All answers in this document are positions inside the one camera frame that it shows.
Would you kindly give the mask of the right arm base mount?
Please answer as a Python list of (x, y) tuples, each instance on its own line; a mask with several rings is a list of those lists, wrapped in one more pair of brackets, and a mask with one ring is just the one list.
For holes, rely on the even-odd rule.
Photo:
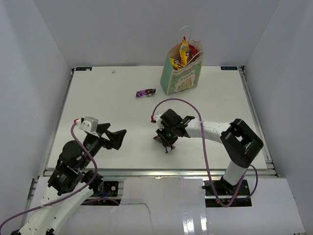
[[(231, 202), (231, 198), (233, 197), (236, 186), (232, 190), (228, 190), (226, 188), (221, 187), (219, 180), (213, 180), (214, 187), (216, 189), (216, 193), (220, 199), (220, 201), (227, 205)], [(205, 195), (205, 205), (207, 208), (220, 208), (222, 205), (220, 204), (220, 201), (216, 198), (211, 182), (209, 180), (204, 181), (202, 189), (204, 190)], [(252, 201), (250, 198), (247, 198), (250, 195), (250, 189), (247, 183), (247, 180), (243, 180), (238, 193), (236, 194), (236, 197), (233, 201), (233, 203), (230, 205), (231, 207), (251, 207)]]

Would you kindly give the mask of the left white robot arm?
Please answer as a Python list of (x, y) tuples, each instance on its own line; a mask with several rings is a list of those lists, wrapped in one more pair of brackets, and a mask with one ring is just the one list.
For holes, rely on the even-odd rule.
[(92, 195), (103, 191), (103, 177), (94, 160), (101, 148), (119, 150), (127, 133), (125, 129), (110, 132), (110, 123), (98, 123), (92, 117), (75, 119), (71, 127), (84, 131), (84, 141), (75, 135), (59, 155), (47, 182), (41, 205), (31, 210), (31, 217), (14, 235), (57, 235), (70, 216)]

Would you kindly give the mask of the brown white candy bar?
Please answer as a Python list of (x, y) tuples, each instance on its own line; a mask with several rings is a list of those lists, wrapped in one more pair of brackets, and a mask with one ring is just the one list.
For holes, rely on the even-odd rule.
[(156, 140), (157, 142), (161, 143), (162, 146), (165, 149), (165, 153), (169, 153), (172, 150), (174, 150), (176, 147), (172, 144), (169, 144), (164, 138), (162, 138), (161, 136), (157, 135), (154, 137), (154, 140)]

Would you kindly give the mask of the green paper gift bag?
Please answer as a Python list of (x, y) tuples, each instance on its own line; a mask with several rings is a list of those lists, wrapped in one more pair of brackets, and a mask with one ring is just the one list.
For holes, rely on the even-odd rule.
[[(204, 51), (201, 41), (192, 40), (191, 35), (192, 29), (190, 26), (186, 25), (182, 27), (178, 32), (177, 43), (167, 53), (160, 79), (161, 87), (167, 96), (193, 89), (198, 86)], [(193, 45), (198, 50), (198, 53), (193, 56), (184, 68), (174, 70), (171, 58), (179, 58), (179, 48), (184, 36), (187, 43)]]

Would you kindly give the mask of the yellow candy pack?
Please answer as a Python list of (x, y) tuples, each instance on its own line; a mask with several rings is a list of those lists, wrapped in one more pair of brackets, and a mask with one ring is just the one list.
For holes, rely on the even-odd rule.
[(187, 65), (188, 61), (189, 61), (189, 44), (187, 43), (186, 38), (184, 36), (179, 48), (179, 58), (178, 59), (171, 58), (171, 63), (173, 69), (178, 71), (184, 68)]

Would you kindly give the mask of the purple candy bar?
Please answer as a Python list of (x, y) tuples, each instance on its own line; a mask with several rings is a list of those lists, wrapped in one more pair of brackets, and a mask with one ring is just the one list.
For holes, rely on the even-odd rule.
[(140, 90), (136, 92), (136, 98), (141, 98), (141, 97), (150, 97), (153, 96), (156, 93), (156, 89), (145, 89), (145, 90)]

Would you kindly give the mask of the red snack bag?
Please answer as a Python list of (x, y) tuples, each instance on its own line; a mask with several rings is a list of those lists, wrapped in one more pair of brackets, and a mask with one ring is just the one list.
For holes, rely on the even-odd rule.
[(188, 50), (186, 52), (187, 63), (198, 53), (198, 50), (191, 44), (188, 45)]

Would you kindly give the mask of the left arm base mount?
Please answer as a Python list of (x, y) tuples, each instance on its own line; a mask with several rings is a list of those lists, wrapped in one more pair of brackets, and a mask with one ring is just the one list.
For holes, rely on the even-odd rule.
[(116, 197), (118, 195), (118, 181), (104, 181), (97, 189), (93, 196), (96, 197)]

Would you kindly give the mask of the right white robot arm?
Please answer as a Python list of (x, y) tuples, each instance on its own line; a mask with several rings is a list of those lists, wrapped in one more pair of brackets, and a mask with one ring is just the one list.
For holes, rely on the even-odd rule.
[(204, 138), (224, 146), (230, 163), (220, 180), (213, 183), (217, 193), (233, 195), (239, 188), (239, 181), (264, 143), (255, 132), (241, 119), (231, 123), (200, 121), (194, 116), (181, 118), (172, 109), (152, 117), (157, 124), (154, 139), (162, 143), (165, 152), (173, 150), (179, 137)]

